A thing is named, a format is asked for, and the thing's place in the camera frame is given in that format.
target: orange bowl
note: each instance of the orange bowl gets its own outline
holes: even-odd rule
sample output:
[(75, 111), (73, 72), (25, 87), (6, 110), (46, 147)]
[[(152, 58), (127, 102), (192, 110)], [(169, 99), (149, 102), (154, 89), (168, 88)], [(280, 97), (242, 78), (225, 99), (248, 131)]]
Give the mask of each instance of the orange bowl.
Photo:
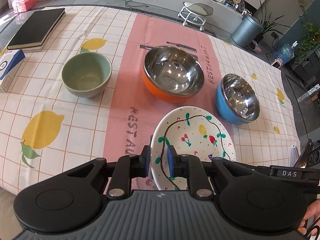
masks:
[(151, 94), (169, 103), (195, 96), (204, 85), (199, 62), (170, 46), (156, 47), (146, 54), (142, 77)]

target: white box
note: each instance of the white box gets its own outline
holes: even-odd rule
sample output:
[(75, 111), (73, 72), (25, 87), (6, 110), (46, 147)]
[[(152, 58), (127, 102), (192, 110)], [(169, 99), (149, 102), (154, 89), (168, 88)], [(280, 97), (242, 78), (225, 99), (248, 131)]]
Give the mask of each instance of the white box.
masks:
[(25, 55), (21, 49), (7, 50), (0, 59), (0, 92), (7, 92)]

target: tablecloth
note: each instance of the tablecloth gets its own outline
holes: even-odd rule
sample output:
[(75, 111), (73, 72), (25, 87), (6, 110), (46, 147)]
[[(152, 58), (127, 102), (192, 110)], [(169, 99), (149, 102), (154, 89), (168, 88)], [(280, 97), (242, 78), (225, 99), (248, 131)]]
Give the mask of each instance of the tablecloth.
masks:
[[(115, 161), (125, 154), (140, 154), (161, 117), (177, 107), (158, 101), (159, 107), (144, 103), (137, 109), (135, 105), (155, 102), (141, 85), (139, 73), (145, 46), (168, 45), (165, 41), (196, 48), (196, 53), (189, 53), (198, 57), (207, 89), (212, 90), (199, 98), (214, 98), (214, 88), (227, 73), (242, 76), (256, 91), (261, 105), (257, 121), (241, 126), (224, 122), (233, 136), (237, 161), (288, 164), (290, 146), (300, 142), (279, 70), (246, 51), (176, 23), (114, 8), (65, 8), (66, 16), (43, 50), (26, 53), (9, 92), (0, 94), (0, 187), (17, 194), (97, 157)], [(73, 96), (61, 80), (63, 64), (87, 50), (108, 57), (113, 68), (105, 91), (90, 99)], [(130, 101), (139, 97), (141, 100)], [(199, 98), (187, 103), (210, 108), (216, 115), (214, 105)], [(37, 129), (35, 120), (46, 125)], [(151, 174), (132, 186), (156, 189)]]

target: blue bowl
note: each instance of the blue bowl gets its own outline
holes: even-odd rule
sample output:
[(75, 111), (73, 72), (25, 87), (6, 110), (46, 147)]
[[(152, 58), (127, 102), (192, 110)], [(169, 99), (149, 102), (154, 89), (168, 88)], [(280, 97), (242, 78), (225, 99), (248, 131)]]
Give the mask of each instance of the blue bowl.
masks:
[(223, 119), (234, 124), (253, 122), (259, 117), (256, 93), (242, 77), (227, 74), (216, 90), (216, 108)]

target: book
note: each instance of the book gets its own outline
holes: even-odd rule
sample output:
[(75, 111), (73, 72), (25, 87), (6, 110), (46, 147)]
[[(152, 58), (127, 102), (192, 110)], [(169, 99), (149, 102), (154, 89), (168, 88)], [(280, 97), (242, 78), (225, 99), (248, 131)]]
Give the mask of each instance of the book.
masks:
[(64, 8), (35, 11), (11, 39), (7, 49), (41, 46), (64, 12)]
[(28, 47), (28, 48), (23, 48), (23, 52), (27, 53), (27, 52), (38, 52), (41, 51), (42, 48), (45, 46), (46, 42), (48, 41), (48, 39), (50, 38), (52, 32), (55, 30), (55, 28), (58, 26), (58, 24), (61, 22), (62, 18), (66, 15), (66, 13), (62, 14), (61, 17), (59, 18), (59, 20), (56, 22), (56, 24), (53, 26), (52, 30), (50, 31), (50, 33), (47, 35), (47, 37), (45, 38), (44, 42), (42, 43), (41, 46), (35, 46), (35, 47)]

